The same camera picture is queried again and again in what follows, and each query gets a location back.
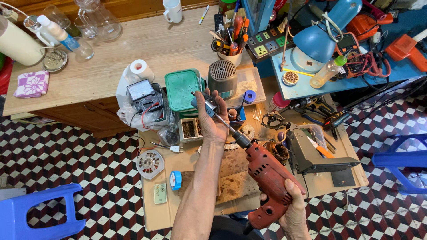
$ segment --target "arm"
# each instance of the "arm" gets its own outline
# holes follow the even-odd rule
[[[228,122],[224,100],[213,91],[212,97],[220,106],[218,114]],[[224,144],[228,129],[219,120],[212,120],[205,110],[205,99],[196,92],[199,121],[203,131],[203,144],[196,163],[194,177],[179,204],[173,224],[172,240],[208,239],[218,189],[219,167],[221,166]]]

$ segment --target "checkered tile floor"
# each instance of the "checkered tile floor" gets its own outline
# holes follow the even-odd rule
[[[427,197],[398,193],[400,183],[384,168],[370,162],[374,152],[393,143],[393,134],[427,131],[427,97],[398,101],[377,110],[350,136],[369,179],[369,186],[311,198],[307,224],[313,239],[423,239],[427,238]],[[352,112],[354,119],[367,111]],[[348,133],[358,125],[347,126]],[[141,180],[131,160],[137,138],[124,133],[96,139],[65,124],[35,126],[0,117],[0,178],[27,193],[68,183],[79,183],[75,193],[77,219],[86,219],[75,240],[170,239],[171,229],[147,232],[144,228]],[[400,151],[425,149],[420,142],[404,144]],[[427,172],[403,170],[417,186],[427,187]],[[31,209],[28,223],[34,228],[64,223],[63,199],[53,199]],[[262,229],[266,240],[282,240],[277,223]]]

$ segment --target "paper towel roll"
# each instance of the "paper towel roll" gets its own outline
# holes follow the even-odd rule
[[[150,82],[154,81],[154,72],[151,71],[150,67],[144,60],[138,59],[131,63],[129,69],[132,73],[138,75],[141,80],[148,79]]]

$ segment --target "hand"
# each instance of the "hand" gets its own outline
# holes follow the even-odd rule
[[[209,95],[211,94],[209,88],[205,89],[205,93]],[[226,123],[230,123],[228,120],[227,105],[225,104],[224,99],[218,95],[217,90],[212,92],[212,97],[219,105],[218,115]],[[196,91],[196,99],[197,108],[199,110],[199,122],[202,127],[203,142],[211,142],[222,145],[223,147],[228,137],[228,128],[216,117],[211,118],[206,113],[205,98],[200,91]]]
[[[305,203],[301,190],[290,179],[285,180],[286,191],[292,196],[292,203],[286,213],[279,218],[280,226],[287,233],[288,239],[311,239],[308,234]],[[267,195],[261,193],[260,201],[265,201]]]

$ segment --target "blue table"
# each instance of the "blue table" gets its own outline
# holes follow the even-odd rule
[[[394,39],[411,31],[408,35],[414,37],[419,32],[423,31],[427,27],[427,9],[407,11],[405,13],[399,14],[399,22],[392,23],[388,25],[383,25],[383,31],[388,30],[388,36],[385,39],[384,48],[387,47]],[[368,50],[367,44],[361,44],[362,47]],[[286,61],[288,66],[285,68],[294,69],[291,60],[290,60],[291,49],[286,50]],[[354,88],[362,88],[367,85],[363,82],[361,77],[351,78],[351,79],[342,79],[336,82],[327,82],[321,88],[312,88],[309,84],[310,76],[305,76],[299,74],[299,81],[294,86],[287,86],[283,83],[282,77],[286,71],[280,72],[280,64],[282,62],[283,53],[279,53],[271,57],[271,62],[273,64],[274,73],[276,79],[279,83],[280,92],[285,100],[291,100],[302,97],[310,97],[319,94],[326,94],[331,92],[349,90]],[[426,76],[426,73],[419,71],[408,59],[396,62],[396,66],[392,68],[392,73],[390,74],[390,82],[406,80],[410,78],[419,78]],[[374,78],[365,74],[365,79],[371,84],[383,84],[386,83],[385,79]]]

